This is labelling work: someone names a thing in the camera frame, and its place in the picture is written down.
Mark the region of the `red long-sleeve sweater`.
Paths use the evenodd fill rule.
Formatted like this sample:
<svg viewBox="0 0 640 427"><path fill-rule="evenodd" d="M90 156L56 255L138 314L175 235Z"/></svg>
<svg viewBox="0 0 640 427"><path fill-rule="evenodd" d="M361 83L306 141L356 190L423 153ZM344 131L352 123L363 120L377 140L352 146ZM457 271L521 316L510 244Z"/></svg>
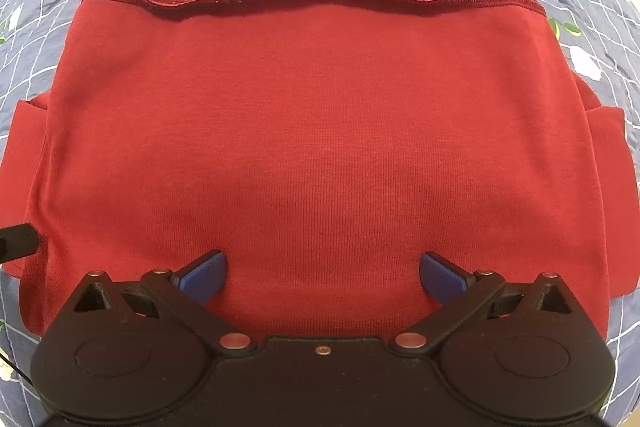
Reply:
<svg viewBox="0 0 640 427"><path fill-rule="evenodd" d="M1 221L42 334L86 273L219 249L209 306L253 334L392 335L419 260L558 273L600 332L639 280L621 109L534 0L81 0L52 88L18 103Z"/></svg>

